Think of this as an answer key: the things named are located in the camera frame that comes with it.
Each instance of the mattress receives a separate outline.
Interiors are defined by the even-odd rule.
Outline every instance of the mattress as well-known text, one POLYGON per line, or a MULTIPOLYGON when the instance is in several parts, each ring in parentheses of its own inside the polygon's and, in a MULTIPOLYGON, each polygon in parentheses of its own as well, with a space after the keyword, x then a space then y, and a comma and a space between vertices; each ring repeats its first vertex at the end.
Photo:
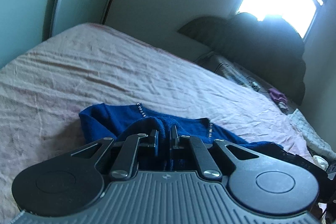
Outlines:
POLYGON ((0 70, 0 223, 18 213, 11 183, 20 171, 84 144, 81 110, 137 102, 208 117, 249 142, 274 141, 311 160, 301 133, 263 95, 109 27, 82 24, 0 70))

